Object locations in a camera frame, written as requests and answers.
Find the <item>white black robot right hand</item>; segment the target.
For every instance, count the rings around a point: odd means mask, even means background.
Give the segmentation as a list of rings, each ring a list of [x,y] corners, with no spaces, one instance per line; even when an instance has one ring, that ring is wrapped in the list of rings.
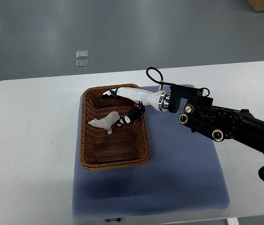
[[[120,87],[104,92],[100,98],[126,98],[136,103],[136,105],[122,118],[116,121],[118,126],[130,124],[136,121],[145,113],[145,107],[151,106],[157,111],[166,112],[167,102],[170,94],[166,91],[150,92],[143,89]]]

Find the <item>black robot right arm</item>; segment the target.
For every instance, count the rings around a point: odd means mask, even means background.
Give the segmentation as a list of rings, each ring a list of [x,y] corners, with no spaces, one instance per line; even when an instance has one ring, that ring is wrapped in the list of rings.
[[[179,122],[216,142],[234,139],[264,154],[264,121],[248,109],[235,110],[213,106],[213,99],[203,96],[203,89],[173,84],[170,86],[168,111],[176,113],[186,99]]]

